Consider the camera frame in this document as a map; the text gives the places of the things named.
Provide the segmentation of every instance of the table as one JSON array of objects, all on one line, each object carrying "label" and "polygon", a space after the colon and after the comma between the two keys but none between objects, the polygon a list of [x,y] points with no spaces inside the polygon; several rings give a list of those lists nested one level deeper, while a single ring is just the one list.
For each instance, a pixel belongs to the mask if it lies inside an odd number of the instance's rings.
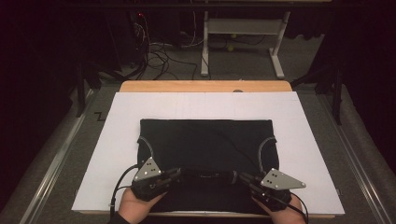
[{"label": "table", "polygon": [[[120,175],[136,164],[136,140],[142,118],[272,119],[280,170],[307,185],[306,189],[293,192],[303,198],[315,217],[344,214],[298,96],[291,91],[289,83],[242,80],[124,82],[114,98],[72,210],[108,213],[109,199]],[[134,174],[135,171],[125,176],[121,184],[129,185]],[[259,216],[202,211],[152,215]]]}]

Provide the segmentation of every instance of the dark background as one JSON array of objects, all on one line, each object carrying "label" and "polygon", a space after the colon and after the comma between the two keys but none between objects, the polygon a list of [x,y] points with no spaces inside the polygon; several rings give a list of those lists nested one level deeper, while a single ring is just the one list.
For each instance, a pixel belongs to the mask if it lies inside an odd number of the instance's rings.
[{"label": "dark background", "polygon": [[[334,59],[339,62],[344,83],[369,134],[395,171],[394,7],[390,0],[368,4],[366,9],[338,14],[293,12],[286,36],[309,39],[326,34],[311,71]],[[134,13],[130,13],[64,11],[56,1],[48,0],[0,3],[1,209],[69,110],[72,103],[68,96],[77,85],[77,66],[82,64],[84,77],[97,88],[97,70],[85,66],[87,61],[113,70],[139,61],[141,52],[136,50],[129,23]],[[144,13],[150,34],[176,46],[180,44],[180,30],[193,33],[190,13]],[[227,13],[240,12],[211,13],[226,17]],[[197,34],[201,35],[203,12],[196,16]]]}]

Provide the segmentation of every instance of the electrical cord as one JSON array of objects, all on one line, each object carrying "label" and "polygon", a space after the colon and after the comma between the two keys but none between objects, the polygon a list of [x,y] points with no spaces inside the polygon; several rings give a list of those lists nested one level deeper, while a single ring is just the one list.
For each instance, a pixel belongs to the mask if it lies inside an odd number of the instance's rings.
[{"label": "electrical cord", "polygon": [[291,205],[291,204],[289,204],[289,203],[285,203],[285,202],[283,202],[282,200],[278,199],[277,197],[272,196],[271,194],[266,194],[265,196],[267,196],[267,197],[269,197],[269,198],[271,198],[271,199],[274,199],[275,201],[277,201],[277,202],[279,202],[279,203],[282,203],[282,204],[286,205],[287,207],[291,208],[292,210],[296,211],[297,213],[301,214],[301,215],[303,216],[303,219],[304,219],[304,221],[305,221],[305,224],[308,224],[308,223],[309,223],[309,217],[308,217],[308,210],[306,209],[305,203],[304,203],[303,200],[301,200],[301,198],[298,197],[296,194],[294,194],[294,193],[292,193],[292,192],[291,192],[290,194],[296,196],[296,198],[297,198],[298,200],[300,200],[300,202],[303,204],[303,207],[304,207],[304,209],[305,209],[306,214],[304,214],[303,211],[301,211],[300,209],[296,208],[295,206],[293,206],[293,205]]},{"label": "electrical cord", "polygon": [[130,171],[132,171],[134,168],[139,168],[139,165],[133,165],[133,166],[131,166],[131,167],[129,167],[126,171],[124,171],[124,173],[121,175],[121,177],[120,177],[120,179],[119,179],[119,181],[117,182],[117,185],[116,185],[116,187],[114,188],[114,191],[113,191],[113,196],[111,197],[111,202],[110,202],[110,218],[112,218],[113,216],[114,216],[114,214],[116,213],[116,194],[117,194],[117,191],[119,190],[119,189],[121,189],[120,188],[120,183],[121,183],[121,181],[122,181],[122,179],[130,172]]}]

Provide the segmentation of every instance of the gray carpet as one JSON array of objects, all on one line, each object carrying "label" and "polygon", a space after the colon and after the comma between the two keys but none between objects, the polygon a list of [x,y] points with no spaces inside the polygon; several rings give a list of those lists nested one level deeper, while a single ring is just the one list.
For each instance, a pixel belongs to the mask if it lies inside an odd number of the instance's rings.
[{"label": "gray carpet", "polygon": [[[257,37],[244,39],[254,42]],[[321,38],[305,41],[302,38],[285,39],[279,52],[287,81],[292,81],[304,75],[313,57],[315,56]],[[210,72],[212,79],[276,79],[275,71],[270,63],[267,48],[274,43],[271,37],[265,38],[258,46],[250,46],[233,43],[233,52],[226,49],[212,50],[209,55]],[[212,47],[221,46],[221,40],[212,41]],[[198,63],[197,73],[194,79],[208,79],[200,77],[200,48],[174,49],[167,47],[169,55],[182,62]],[[164,74],[160,79],[191,79],[193,66],[170,62],[170,73]],[[142,79],[152,79],[160,71],[149,68]],[[75,136],[67,160],[60,172],[48,199],[39,213],[36,223],[106,223],[108,216],[82,215],[71,211],[76,190],[88,167],[92,152],[95,148],[104,122],[98,120],[96,112],[102,112],[102,118],[106,117],[113,96],[120,88],[120,83],[103,75],[103,87],[95,91],[91,104],[85,111],[85,119]],[[322,156],[328,166],[334,185],[340,191],[340,199],[346,210],[344,216],[332,219],[311,219],[310,223],[378,223],[370,204],[363,194],[361,182],[358,181],[356,171],[345,151],[345,143],[340,139],[339,130],[334,127],[332,118],[328,114],[326,105],[327,97],[317,96],[312,85],[302,85],[296,88],[302,102],[304,112],[318,142]],[[76,104],[70,110],[69,115],[58,127],[48,143],[43,147],[35,158],[28,172],[26,172],[19,187],[11,197],[7,207],[0,215],[1,223],[19,223],[32,200],[37,187],[50,166],[58,148],[70,132],[72,123],[76,121]],[[396,181],[392,172],[383,162],[383,158],[377,152],[375,145],[368,136],[364,126],[354,110],[353,104],[344,89],[342,103],[343,130],[350,140],[349,144],[357,149],[356,153],[363,164],[367,175],[373,180],[374,186],[379,191],[379,197],[388,211],[393,211],[394,198],[396,198]],[[218,218],[148,218],[146,223],[263,223],[260,219],[218,219]]]}]

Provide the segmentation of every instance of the sleeve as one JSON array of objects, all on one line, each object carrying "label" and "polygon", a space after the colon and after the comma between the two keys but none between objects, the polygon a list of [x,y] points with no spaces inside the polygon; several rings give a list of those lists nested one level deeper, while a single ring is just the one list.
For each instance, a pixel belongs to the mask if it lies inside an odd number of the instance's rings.
[{"label": "sleeve", "polygon": [[130,224],[127,220],[125,220],[119,213],[114,214],[114,217],[107,222],[107,224]]}]

